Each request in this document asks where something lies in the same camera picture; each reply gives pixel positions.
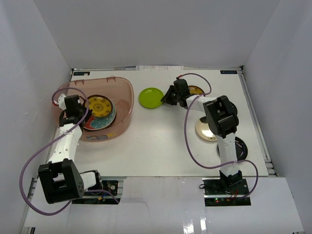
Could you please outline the yellow patterned plate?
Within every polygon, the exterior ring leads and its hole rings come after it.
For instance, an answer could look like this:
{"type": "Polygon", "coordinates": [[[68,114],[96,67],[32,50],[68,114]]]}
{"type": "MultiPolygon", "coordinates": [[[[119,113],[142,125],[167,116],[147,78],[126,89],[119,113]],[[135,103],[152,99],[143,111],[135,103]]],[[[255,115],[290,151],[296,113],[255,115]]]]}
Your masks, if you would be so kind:
{"type": "Polygon", "coordinates": [[[198,86],[189,85],[188,86],[189,92],[191,95],[202,95],[204,94],[204,91],[199,88],[198,86]]]}
{"type": "Polygon", "coordinates": [[[88,97],[88,107],[95,118],[103,118],[113,111],[112,102],[105,96],[92,95],[88,97]]]}

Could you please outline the lime green plate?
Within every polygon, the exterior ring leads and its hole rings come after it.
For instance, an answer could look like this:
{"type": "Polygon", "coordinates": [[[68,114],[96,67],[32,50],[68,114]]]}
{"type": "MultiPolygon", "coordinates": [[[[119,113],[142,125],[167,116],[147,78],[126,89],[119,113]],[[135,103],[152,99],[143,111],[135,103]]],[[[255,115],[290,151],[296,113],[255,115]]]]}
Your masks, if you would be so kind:
{"type": "Polygon", "coordinates": [[[164,97],[163,92],[154,87],[146,88],[142,90],[138,96],[139,103],[141,106],[154,109],[162,104],[161,99],[164,97]]]}

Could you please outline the cream and black plate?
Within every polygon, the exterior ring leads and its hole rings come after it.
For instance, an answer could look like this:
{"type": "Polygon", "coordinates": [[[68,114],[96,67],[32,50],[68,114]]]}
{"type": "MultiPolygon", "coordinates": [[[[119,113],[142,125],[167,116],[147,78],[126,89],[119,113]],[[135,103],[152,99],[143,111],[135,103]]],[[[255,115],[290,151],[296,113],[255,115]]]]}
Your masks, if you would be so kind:
{"type": "Polygon", "coordinates": [[[201,117],[195,124],[195,130],[199,137],[206,141],[217,141],[215,135],[209,128],[206,117],[201,117]]]}

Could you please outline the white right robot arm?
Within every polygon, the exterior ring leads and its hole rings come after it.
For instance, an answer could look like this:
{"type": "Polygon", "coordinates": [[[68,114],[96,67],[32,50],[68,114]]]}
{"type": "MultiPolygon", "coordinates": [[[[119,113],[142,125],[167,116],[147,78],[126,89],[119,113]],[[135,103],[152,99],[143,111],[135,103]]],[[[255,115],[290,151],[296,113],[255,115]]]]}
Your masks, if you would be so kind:
{"type": "Polygon", "coordinates": [[[209,129],[217,140],[217,146],[220,156],[220,165],[204,166],[198,161],[195,163],[205,169],[219,168],[220,188],[225,194],[232,194],[237,190],[238,184],[242,181],[242,172],[238,165],[236,156],[235,137],[239,119],[237,109],[227,96],[217,98],[207,97],[206,94],[192,95],[188,83],[182,78],[177,78],[161,99],[163,103],[170,105],[179,104],[186,109],[184,119],[184,138],[187,150],[192,159],[187,138],[187,121],[191,110],[201,111],[206,116],[209,129]]]}

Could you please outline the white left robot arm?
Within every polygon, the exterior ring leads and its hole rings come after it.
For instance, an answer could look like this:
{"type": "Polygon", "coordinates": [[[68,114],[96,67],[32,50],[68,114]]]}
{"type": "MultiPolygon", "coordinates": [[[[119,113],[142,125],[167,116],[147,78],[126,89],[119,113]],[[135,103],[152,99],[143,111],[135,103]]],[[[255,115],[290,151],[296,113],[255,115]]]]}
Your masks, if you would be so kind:
{"type": "Polygon", "coordinates": [[[48,162],[38,169],[43,193],[49,204],[82,198],[87,190],[97,195],[103,189],[97,170],[80,173],[74,164],[85,124],[82,118],[88,120],[92,111],[80,102],[79,95],[67,96],[62,93],[58,105],[62,109],[59,116],[61,139],[57,141],[48,162]]]}

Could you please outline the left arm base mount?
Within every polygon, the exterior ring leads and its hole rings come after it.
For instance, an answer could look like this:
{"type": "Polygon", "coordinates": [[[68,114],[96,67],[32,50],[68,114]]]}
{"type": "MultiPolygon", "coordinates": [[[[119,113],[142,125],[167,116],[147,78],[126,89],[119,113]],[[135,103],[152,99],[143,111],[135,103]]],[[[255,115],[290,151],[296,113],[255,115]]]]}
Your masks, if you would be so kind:
{"type": "Polygon", "coordinates": [[[79,205],[117,205],[123,192],[123,180],[103,180],[100,192],[86,192],[83,198],[72,201],[79,205]]]}

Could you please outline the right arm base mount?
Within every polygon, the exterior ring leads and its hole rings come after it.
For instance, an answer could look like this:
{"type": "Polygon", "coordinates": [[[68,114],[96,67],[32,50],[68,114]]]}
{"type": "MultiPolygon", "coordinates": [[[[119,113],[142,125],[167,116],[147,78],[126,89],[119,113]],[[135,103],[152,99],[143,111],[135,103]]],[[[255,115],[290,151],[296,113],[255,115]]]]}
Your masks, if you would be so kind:
{"type": "Polygon", "coordinates": [[[229,188],[221,183],[221,179],[204,179],[199,189],[204,193],[206,207],[251,206],[246,179],[229,188]]]}

